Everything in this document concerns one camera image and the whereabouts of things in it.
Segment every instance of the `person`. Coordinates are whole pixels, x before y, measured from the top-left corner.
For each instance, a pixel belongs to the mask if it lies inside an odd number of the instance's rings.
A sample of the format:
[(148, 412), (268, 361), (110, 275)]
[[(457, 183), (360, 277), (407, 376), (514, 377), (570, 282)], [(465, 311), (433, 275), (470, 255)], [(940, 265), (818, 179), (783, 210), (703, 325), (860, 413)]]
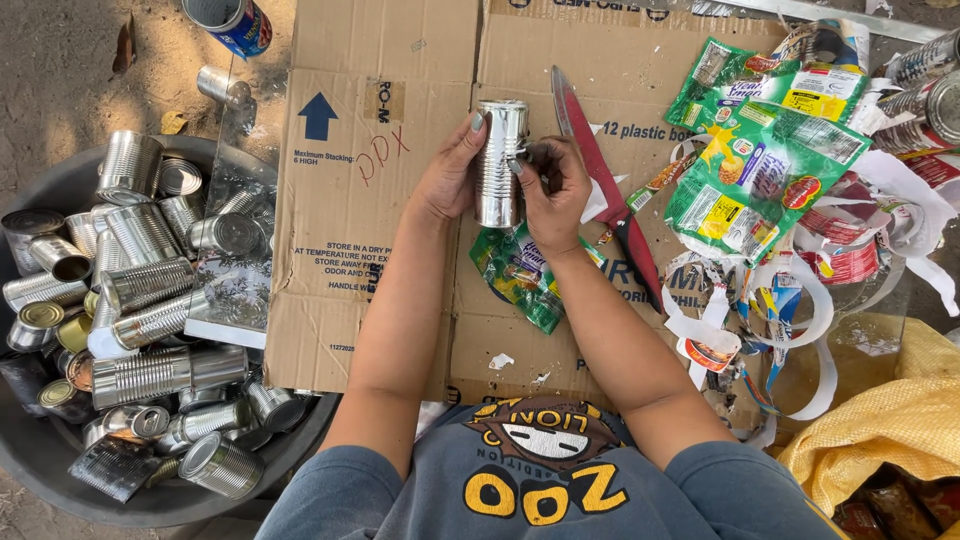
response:
[(472, 207), (470, 162), (485, 137), (475, 112), (423, 173), (324, 442), (257, 538), (845, 538), (783, 467), (737, 442), (589, 259), (578, 229), (590, 180), (568, 138), (541, 139), (508, 164), (577, 345), (620, 416), (518, 398), (454, 408), (415, 444), (448, 233)]

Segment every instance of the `dry leaf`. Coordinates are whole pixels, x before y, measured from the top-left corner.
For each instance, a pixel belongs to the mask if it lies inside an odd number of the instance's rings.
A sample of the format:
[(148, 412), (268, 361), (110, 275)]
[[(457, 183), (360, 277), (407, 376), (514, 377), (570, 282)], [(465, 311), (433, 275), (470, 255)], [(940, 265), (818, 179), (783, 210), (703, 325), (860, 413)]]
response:
[(186, 125), (186, 118), (179, 110), (170, 110), (165, 112), (160, 118), (160, 133), (162, 135), (176, 135), (183, 130)]
[(960, 0), (926, 0), (926, 3), (932, 8), (955, 8), (960, 5)]
[(121, 76), (130, 69), (130, 66), (136, 61), (136, 40), (133, 35), (133, 12), (130, 18), (120, 27), (120, 34), (117, 35), (117, 56), (113, 58), (113, 75)]

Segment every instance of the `red knife blade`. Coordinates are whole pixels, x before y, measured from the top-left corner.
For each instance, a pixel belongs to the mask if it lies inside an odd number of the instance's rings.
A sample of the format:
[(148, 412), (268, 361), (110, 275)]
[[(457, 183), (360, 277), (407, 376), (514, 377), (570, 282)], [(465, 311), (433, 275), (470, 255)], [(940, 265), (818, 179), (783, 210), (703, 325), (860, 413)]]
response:
[(584, 110), (580, 107), (577, 94), (573, 91), (573, 85), (556, 65), (553, 66), (551, 83), (560, 131), (576, 139), (577, 144), (580, 145), (580, 153), (584, 157), (587, 174), (600, 184), (600, 190), (607, 201), (607, 209), (593, 219), (606, 223), (613, 230), (620, 249), (623, 250), (623, 255), (627, 259), (627, 265), (634, 272), (636, 282), (647, 289), (647, 301), (657, 312), (663, 313), (660, 272), (657, 271), (657, 265), (650, 253), (650, 246), (643, 237), (643, 231), (630, 209), (627, 208), (627, 203), (620, 194), (613, 174), (603, 159), (600, 146), (593, 136), (593, 130), (587, 122)]

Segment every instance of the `dirt ground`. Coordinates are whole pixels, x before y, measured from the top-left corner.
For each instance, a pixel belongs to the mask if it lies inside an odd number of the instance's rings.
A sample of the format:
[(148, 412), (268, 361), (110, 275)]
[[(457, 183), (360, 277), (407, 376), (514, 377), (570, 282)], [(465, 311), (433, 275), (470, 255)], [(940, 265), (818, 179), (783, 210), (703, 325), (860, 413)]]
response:
[[(273, 49), (288, 49), (295, 0), (257, 0), (273, 21)], [(820, 0), (853, 11), (863, 0)], [(952, 29), (960, 8), (937, 10), (922, 0), (890, 0), (897, 19)], [(159, 133), (162, 114), (183, 111), (184, 133), (218, 138), (219, 109), (196, 89), (205, 64), (229, 67), (230, 52), (191, 24), (178, 0), (6, 0), (0, 22), (0, 207), (19, 187), (54, 163), (104, 143), (111, 131)], [(116, 35), (129, 13), (135, 20), (137, 60), (110, 81)], [(906, 50), (907, 43), (875, 40), (876, 58)], [(947, 248), (935, 258), (960, 276), (960, 231), (946, 230)], [(924, 283), (914, 288), (909, 314), (938, 331), (950, 319)], [(124, 530), (90, 524), (59, 511), (0, 472), (0, 540), (166, 539), (171, 530)]]

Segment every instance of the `blue arrow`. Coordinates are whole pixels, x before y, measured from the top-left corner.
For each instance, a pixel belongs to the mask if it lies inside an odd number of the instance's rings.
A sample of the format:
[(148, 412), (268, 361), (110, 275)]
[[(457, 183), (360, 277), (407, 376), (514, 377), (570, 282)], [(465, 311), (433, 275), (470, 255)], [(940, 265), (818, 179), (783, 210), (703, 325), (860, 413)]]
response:
[(323, 92), (317, 92), (310, 103), (301, 110), (297, 116), (306, 116), (306, 138), (313, 140), (326, 140), (329, 133), (330, 120), (337, 119), (337, 113), (326, 102)]

